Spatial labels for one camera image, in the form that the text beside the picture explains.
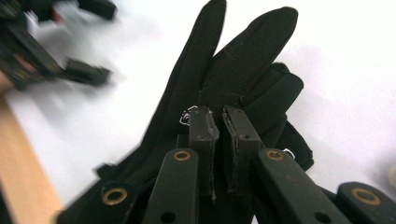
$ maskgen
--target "metal grommet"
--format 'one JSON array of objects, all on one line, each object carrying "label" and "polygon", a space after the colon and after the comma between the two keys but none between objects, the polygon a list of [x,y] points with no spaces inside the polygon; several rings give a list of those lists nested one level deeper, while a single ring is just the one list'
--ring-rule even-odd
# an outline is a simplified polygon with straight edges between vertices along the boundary
[{"label": "metal grommet", "polygon": [[128,192],[123,188],[115,188],[106,191],[106,193],[102,197],[102,202],[107,205],[115,205],[118,203],[122,203],[128,196]]},{"label": "metal grommet", "polygon": [[368,189],[355,188],[352,190],[352,195],[362,203],[374,206],[381,204],[379,197]]},{"label": "metal grommet", "polygon": [[187,161],[191,157],[190,152],[188,151],[179,151],[174,154],[174,158],[177,161]]},{"label": "metal grommet", "polygon": [[282,161],[284,159],[283,154],[275,150],[268,150],[265,155],[273,161]]}]

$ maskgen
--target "blurred black object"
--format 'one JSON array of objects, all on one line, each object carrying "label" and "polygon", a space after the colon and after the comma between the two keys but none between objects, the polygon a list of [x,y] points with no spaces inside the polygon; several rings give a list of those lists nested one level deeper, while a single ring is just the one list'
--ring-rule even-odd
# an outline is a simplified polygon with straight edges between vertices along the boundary
[{"label": "blurred black object", "polygon": [[[23,12],[34,12],[38,21],[51,20],[55,12],[54,0],[1,0],[0,1],[0,70],[17,90],[31,83],[55,78],[68,79],[98,86],[106,82],[110,73],[102,67],[70,60],[62,69],[59,64],[27,32]],[[106,0],[79,0],[79,7],[105,20],[112,20],[116,6]],[[34,69],[27,69],[23,62]]]}]

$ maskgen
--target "white tabletop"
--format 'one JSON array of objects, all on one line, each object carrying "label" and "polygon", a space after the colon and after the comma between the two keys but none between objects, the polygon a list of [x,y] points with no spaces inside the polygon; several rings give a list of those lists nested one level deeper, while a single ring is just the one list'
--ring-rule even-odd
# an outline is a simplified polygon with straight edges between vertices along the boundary
[{"label": "white tabletop", "polygon": [[[206,0],[114,2],[113,22],[62,4],[64,25],[32,28],[59,63],[112,70],[107,85],[59,80],[6,95],[64,204],[96,180],[95,168],[139,145]],[[396,5],[348,2],[229,0],[219,49],[262,13],[295,7],[297,28],[276,60],[304,81],[288,116],[314,151],[308,174],[333,192],[360,181],[396,200]]]}]

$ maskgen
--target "wooden surface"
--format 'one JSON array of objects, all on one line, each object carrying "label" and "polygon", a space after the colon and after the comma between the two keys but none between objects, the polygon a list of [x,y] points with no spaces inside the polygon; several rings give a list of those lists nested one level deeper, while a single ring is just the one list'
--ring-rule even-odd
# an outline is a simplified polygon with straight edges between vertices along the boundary
[{"label": "wooden surface", "polygon": [[53,223],[61,203],[0,95],[0,188],[14,223]]}]

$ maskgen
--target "white table surface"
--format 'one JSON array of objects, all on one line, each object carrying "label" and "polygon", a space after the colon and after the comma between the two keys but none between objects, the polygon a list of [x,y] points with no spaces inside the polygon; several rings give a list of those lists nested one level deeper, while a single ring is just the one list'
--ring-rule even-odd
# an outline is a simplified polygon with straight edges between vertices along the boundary
[{"label": "white table surface", "polygon": [[[95,168],[139,145],[206,0],[114,2],[113,22],[63,4],[64,25],[31,29],[59,63],[67,56],[112,70],[107,85],[59,80],[6,94],[64,204],[96,180]],[[308,174],[333,192],[360,181],[396,200],[396,3],[229,0],[219,49],[283,6],[300,13],[276,60],[304,81],[288,116],[314,151]]]}]

